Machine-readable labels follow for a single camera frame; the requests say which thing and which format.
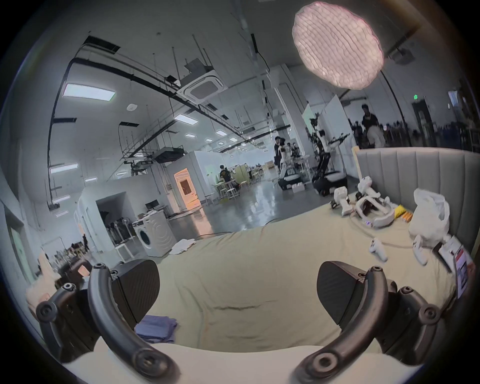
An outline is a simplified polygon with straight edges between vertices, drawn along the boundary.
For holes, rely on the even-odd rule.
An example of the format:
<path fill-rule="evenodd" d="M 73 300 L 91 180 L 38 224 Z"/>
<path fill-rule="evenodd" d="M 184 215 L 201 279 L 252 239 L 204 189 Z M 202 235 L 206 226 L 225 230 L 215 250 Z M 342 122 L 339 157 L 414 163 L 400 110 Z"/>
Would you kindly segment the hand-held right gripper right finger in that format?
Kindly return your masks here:
<path fill-rule="evenodd" d="M 424 363 L 441 343 L 441 309 L 410 286 L 398 288 L 380 266 L 363 271 L 341 261 L 325 261 L 316 288 L 341 333 L 299 363 L 297 380 L 333 379 L 374 340 L 382 354 L 409 366 Z"/>

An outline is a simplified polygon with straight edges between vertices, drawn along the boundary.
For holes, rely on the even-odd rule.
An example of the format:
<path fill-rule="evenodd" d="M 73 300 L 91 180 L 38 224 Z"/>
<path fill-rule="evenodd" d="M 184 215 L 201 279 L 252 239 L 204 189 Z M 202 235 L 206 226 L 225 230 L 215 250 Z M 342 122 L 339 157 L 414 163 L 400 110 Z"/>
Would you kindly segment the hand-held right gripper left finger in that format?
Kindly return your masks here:
<path fill-rule="evenodd" d="M 135 333 L 159 291 L 153 260 L 131 260 L 112 270 L 95 264 L 87 281 L 66 283 L 37 305 L 35 314 L 48 351 L 60 363 L 72 363 L 93 352 L 103 339 L 136 374 L 148 381 L 170 381 L 178 372 L 175 362 Z"/>

